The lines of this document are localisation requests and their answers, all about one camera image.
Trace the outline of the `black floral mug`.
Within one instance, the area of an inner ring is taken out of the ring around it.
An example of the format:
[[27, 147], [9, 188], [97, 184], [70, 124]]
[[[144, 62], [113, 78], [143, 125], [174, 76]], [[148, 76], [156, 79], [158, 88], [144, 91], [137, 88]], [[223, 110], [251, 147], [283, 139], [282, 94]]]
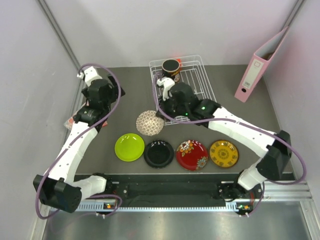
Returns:
[[161, 68], [163, 77], [170, 78], [175, 83], [180, 81], [181, 63], [177, 59], [166, 59]]

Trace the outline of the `white wire dish rack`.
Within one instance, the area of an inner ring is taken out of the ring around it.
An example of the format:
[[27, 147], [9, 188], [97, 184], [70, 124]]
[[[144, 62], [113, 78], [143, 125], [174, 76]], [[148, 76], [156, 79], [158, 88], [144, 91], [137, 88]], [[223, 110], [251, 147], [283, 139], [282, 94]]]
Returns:
[[180, 64], [178, 82], [167, 91], [169, 99], [164, 100], [165, 87], [154, 84], [158, 109], [162, 109], [170, 120], [160, 111], [156, 115], [164, 119], [166, 126], [178, 122], [190, 122], [211, 119], [214, 112], [221, 107], [209, 81], [202, 58], [199, 55], [176, 57]]

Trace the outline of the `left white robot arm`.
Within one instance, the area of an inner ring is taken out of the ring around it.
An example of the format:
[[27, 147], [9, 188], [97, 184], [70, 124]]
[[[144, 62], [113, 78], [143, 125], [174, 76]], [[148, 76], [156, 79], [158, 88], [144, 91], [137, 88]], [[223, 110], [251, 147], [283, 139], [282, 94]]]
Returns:
[[86, 102], [73, 116], [71, 132], [64, 146], [44, 175], [36, 175], [33, 180], [37, 205], [67, 213], [73, 213], [84, 199], [96, 194], [106, 199], [114, 191], [103, 174], [95, 173], [78, 181], [75, 181], [75, 174], [88, 146], [125, 92], [113, 75], [107, 78], [86, 76], [84, 80], [87, 86], [81, 93]]

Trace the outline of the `red floral plate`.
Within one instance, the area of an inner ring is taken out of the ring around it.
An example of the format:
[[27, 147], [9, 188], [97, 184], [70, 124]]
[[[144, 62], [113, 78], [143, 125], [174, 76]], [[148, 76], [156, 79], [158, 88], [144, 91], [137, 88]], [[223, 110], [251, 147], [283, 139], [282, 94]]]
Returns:
[[177, 162], [188, 171], [200, 171], [208, 162], [206, 147], [199, 141], [186, 140], [175, 151]]

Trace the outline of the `green plate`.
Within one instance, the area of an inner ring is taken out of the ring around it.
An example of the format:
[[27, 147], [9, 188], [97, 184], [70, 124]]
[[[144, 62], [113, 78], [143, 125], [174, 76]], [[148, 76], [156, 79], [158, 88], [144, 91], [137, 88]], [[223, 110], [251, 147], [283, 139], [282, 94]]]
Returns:
[[126, 133], [119, 137], [114, 145], [116, 156], [124, 162], [133, 162], [139, 159], [145, 150], [145, 142], [135, 133]]

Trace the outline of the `patterned ceramic bowl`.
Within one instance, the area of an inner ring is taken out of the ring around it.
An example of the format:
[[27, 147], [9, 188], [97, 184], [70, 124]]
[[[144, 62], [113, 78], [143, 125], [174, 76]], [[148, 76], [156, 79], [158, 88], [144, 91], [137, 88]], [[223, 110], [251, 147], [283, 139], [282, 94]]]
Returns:
[[165, 125], [165, 121], [156, 116], [156, 111], [147, 110], [142, 112], [136, 119], [136, 129], [145, 136], [158, 135]]

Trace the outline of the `yellow brown plate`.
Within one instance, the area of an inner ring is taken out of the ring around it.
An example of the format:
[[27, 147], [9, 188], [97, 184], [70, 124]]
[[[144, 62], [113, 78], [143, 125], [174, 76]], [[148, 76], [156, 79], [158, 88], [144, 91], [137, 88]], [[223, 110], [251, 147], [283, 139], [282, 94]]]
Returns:
[[220, 168], [231, 168], [239, 160], [238, 148], [227, 140], [217, 140], [209, 148], [211, 161]]

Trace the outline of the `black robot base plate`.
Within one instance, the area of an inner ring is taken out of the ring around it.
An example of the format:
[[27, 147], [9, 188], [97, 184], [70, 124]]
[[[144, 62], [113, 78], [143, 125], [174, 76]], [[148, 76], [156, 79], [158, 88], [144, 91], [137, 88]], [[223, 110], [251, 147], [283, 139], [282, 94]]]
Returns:
[[106, 178], [102, 194], [118, 195], [127, 207], [222, 205], [236, 199], [252, 202], [261, 196], [259, 186], [240, 187], [235, 173], [112, 174]]

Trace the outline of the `black plate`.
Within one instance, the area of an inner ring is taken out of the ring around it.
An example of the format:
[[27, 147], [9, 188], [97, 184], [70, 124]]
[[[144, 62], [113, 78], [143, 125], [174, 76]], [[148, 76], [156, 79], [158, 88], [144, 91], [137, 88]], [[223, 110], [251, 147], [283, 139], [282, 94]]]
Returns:
[[150, 167], [162, 169], [173, 161], [174, 153], [172, 145], [167, 141], [153, 140], [146, 145], [143, 158]]

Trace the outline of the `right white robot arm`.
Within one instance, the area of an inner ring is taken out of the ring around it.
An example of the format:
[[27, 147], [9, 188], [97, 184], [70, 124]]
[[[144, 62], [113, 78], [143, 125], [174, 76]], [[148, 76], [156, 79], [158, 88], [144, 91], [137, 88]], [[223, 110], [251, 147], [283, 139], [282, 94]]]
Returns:
[[251, 149], [258, 161], [243, 170], [233, 192], [245, 198], [252, 189], [266, 180], [278, 181], [292, 156], [290, 135], [265, 131], [229, 112], [214, 100], [199, 99], [191, 86], [165, 77], [156, 82], [162, 89], [158, 98], [159, 114], [166, 119], [186, 117], [193, 124], [220, 132]]

